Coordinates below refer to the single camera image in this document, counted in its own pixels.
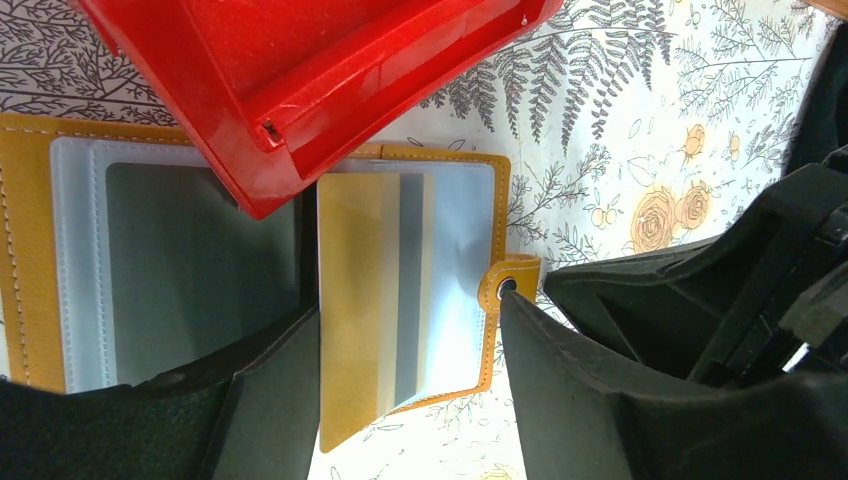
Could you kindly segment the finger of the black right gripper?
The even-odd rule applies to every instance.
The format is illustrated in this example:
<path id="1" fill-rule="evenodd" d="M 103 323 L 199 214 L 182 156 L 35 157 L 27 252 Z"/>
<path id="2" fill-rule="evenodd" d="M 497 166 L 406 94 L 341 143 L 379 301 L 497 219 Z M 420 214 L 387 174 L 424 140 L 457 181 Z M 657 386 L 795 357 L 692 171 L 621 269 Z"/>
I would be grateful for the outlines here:
<path id="1" fill-rule="evenodd" d="M 550 273 L 544 290 L 584 335 L 664 374 L 688 375 L 718 327 L 726 307 L 715 286 L 698 285 L 709 262 L 700 254 L 717 237 Z M 804 290 L 781 323 L 807 341 L 789 363 L 838 367 L 847 348 L 846 261 Z"/>

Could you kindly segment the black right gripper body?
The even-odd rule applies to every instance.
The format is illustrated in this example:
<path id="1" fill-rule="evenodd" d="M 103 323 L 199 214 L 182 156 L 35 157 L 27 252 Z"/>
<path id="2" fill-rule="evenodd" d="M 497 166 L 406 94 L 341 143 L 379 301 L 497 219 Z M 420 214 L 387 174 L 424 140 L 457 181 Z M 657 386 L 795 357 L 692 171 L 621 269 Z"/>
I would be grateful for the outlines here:
<path id="1" fill-rule="evenodd" d="M 741 387 L 789 371 L 807 341 L 781 321 L 798 296 L 847 259 L 847 150 L 766 188 L 700 254 L 698 285 L 726 307 L 688 377 Z"/>

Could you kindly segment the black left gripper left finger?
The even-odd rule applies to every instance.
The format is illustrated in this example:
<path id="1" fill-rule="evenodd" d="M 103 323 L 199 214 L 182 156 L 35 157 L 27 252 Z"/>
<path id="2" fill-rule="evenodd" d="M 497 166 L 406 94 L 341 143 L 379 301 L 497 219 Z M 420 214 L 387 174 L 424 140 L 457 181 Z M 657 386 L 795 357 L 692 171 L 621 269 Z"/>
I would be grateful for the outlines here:
<path id="1" fill-rule="evenodd" d="M 319 313 L 136 386 L 1 386 L 5 479 L 304 479 L 319 423 Z"/>

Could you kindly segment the dark credit card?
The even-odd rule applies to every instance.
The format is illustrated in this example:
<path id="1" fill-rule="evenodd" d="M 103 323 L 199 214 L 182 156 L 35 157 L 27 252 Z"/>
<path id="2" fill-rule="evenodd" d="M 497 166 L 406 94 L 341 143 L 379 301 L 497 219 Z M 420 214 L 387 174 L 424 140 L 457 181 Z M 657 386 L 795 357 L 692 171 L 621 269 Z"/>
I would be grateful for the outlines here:
<path id="1" fill-rule="evenodd" d="M 105 180 L 119 382 L 190 363 L 297 306 L 295 205 L 253 219 L 199 167 L 115 163 Z"/>

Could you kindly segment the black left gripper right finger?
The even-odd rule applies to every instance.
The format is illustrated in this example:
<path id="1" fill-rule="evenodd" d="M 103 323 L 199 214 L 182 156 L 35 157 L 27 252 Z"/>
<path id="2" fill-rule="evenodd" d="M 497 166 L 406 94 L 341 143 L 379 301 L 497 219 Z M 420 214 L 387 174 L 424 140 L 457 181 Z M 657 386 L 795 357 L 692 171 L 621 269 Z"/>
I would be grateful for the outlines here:
<path id="1" fill-rule="evenodd" d="M 847 379 L 687 382 L 578 334 L 518 293 L 501 330 L 531 479 L 843 479 Z"/>

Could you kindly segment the gold VIP credit card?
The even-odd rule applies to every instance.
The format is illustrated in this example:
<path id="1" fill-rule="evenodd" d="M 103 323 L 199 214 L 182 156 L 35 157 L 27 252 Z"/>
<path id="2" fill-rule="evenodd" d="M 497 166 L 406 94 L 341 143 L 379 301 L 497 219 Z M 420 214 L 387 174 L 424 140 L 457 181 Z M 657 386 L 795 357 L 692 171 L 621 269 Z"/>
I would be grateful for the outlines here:
<path id="1" fill-rule="evenodd" d="M 433 187 L 421 173 L 318 182 L 324 453 L 425 389 Z"/>

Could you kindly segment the yellow leather card holder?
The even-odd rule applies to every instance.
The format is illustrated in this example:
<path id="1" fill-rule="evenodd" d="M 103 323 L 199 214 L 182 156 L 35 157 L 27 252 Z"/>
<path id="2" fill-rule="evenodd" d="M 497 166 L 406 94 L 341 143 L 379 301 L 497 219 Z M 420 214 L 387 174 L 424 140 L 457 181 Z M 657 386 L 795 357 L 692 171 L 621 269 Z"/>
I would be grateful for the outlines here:
<path id="1" fill-rule="evenodd" d="M 77 395 L 196 364 L 318 304 L 320 416 L 358 430 L 486 390 L 509 162 L 367 144 L 246 212 L 175 128 L 1 118 L 1 302 L 12 381 Z"/>

